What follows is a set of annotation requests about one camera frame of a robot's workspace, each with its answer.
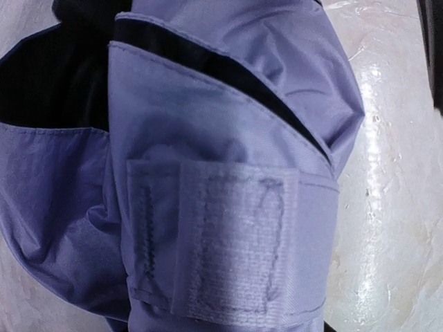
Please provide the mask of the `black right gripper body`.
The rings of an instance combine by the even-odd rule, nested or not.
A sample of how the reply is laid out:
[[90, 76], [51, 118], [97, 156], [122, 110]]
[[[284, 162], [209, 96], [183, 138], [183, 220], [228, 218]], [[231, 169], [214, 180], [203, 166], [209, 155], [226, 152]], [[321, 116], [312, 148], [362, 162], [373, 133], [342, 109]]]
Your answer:
[[442, 110], [442, 0], [417, 1], [434, 108]]

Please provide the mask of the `lavender folding umbrella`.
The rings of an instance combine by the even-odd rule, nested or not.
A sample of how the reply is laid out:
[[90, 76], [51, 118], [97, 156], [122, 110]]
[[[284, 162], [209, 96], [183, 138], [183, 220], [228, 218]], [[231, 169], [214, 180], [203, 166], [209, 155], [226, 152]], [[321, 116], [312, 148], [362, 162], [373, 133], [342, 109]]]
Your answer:
[[54, 1], [1, 59], [1, 231], [114, 331], [323, 331], [364, 117], [319, 1]]

